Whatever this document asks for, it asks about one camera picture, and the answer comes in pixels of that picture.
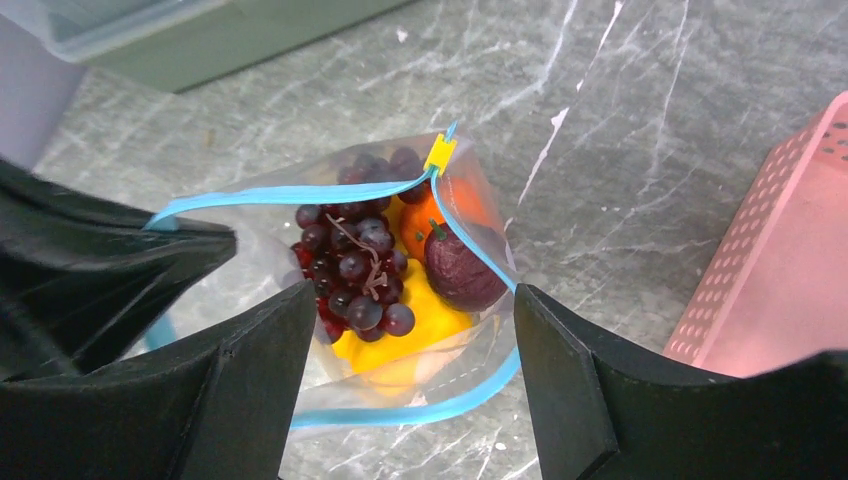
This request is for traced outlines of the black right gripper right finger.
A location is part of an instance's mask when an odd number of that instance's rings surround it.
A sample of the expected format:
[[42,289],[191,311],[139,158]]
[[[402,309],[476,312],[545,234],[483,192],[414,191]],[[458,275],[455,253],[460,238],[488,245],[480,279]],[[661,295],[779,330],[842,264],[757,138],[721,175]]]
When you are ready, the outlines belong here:
[[664,357],[521,284],[514,320],[546,479],[843,479],[847,355],[749,378]]

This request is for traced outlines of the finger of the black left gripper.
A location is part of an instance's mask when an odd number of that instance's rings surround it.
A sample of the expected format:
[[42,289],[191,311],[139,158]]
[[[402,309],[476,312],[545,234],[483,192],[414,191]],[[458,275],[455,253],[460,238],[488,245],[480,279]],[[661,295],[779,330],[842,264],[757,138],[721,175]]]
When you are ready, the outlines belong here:
[[234,232],[150,213],[1,164],[1,377],[81,375],[123,356],[189,287],[230,260]]

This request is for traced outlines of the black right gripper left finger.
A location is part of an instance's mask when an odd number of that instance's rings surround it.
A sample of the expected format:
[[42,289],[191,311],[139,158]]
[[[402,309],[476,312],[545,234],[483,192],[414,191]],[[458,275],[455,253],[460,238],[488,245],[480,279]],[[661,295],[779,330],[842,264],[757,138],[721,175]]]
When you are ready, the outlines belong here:
[[5,479],[274,479],[316,320],[297,283],[81,376],[1,386]]

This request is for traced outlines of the yellow bell pepper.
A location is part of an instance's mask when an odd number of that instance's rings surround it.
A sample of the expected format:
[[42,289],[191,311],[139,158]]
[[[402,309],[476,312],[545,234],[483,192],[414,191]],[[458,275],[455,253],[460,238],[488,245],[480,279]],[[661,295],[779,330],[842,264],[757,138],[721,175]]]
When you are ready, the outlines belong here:
[[[397,198],[389,208],[389,226],[399,234],[400,210],[404,204]],[[400,239],[401,252],[407,268],[399,274],[403,282],[400,302],[411,310],[414,323],[381,320],[376,332],[381,335],[373,342],[363,340],[357,333],[347,331],[332,345],[334,354],[352,367],[355,373],[374,370],[394,360],[418,353],[431,345],[472,327],[473,315],[452,308],[430,287],[424,264],[412,258]]]

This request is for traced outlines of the dark red passion fruit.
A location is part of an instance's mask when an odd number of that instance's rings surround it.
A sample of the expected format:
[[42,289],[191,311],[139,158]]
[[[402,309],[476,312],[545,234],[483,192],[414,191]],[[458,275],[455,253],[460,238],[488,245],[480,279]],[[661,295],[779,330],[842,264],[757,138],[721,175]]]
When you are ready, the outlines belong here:
[[446,223],[429,220],[424,266],[432,290],[452,308],[480,312],[507,291],[504,281]]

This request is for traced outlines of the dark purple grape bunch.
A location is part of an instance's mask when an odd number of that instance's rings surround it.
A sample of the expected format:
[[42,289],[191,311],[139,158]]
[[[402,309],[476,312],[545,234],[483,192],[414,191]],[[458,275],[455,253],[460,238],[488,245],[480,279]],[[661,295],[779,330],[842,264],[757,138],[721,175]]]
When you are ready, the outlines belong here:
[[313,281],[321,325],[330,343],[347,331],[373,342],[381,337],[377,325],[387,318],[413,324],[411,310],[400,302],[407,259],[389,226],[392,200],[423,199],[424,162],[409,147],[390,158],[371,153],[356,156],[341,168],[340,185],[414,181],[415,186],[372,200],[335,204],[303,204],[294,220],[300,228],[291,247],[301,272]]

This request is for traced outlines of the clear zip top bag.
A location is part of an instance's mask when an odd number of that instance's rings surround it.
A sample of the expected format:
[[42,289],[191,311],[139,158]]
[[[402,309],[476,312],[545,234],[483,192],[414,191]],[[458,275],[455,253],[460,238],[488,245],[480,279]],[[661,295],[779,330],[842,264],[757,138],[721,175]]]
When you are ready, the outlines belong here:
[[235,256],[145,335],[156,349],[298,283],[313,290],[299,435],[432,423],[498,393],[519,366],[517,274],[475,151],[456,126],[355,145],[171,201],[150,221],[236,235]]

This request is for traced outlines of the orange fruit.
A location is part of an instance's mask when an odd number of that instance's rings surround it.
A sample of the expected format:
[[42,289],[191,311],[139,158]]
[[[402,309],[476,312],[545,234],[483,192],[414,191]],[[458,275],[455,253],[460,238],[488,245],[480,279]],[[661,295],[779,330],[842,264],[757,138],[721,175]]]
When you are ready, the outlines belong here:
[[[407,253],[424,264],[425,244],[432,231],[430,221],[443,224],[445,219],[431,192],[430,182],[425,181],[419,187],[423,188],[422,200],[415,203],[401,200],[404,206],[400,210],[399,234]],[[458,212],[463,217],[469,217],[476,223],[490,227],[499,225],[495,213],[486,206],[477,189],[468,181],[443,179],[439,185],[439,192],[443,200],[448,194],[451,195]]]

